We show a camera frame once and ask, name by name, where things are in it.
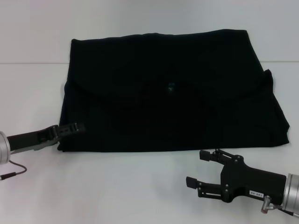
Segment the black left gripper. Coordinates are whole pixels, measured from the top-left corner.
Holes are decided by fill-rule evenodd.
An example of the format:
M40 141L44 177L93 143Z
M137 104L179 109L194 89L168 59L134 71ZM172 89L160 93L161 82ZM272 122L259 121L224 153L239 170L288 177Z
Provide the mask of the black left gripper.
M21 153L29 150L41 150L57 144L62 138L85 132L83 123L71 123L63 126L50 126L47 129L8 136L11 154Z

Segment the black shirt with FREE print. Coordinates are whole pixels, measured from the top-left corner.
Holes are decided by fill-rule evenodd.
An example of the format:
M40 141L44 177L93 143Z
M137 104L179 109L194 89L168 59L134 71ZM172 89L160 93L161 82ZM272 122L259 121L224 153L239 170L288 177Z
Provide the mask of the black shirt with FREE print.
M289 123L246 30L71 41L63 152L278 147Z

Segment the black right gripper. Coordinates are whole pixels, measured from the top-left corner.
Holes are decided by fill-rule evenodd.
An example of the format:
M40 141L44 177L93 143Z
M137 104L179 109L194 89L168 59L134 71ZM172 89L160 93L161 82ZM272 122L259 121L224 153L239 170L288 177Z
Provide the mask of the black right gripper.
M247 166L243 160L223 150L214 152L200 150L199 159L214 161L224 165L221 171L221 185L198 181L186 177L186 185L196 189L198 197L221 199L230 203L238 196L247 196L263 200L269 196L273 203L281 203L286 183L286 176Z

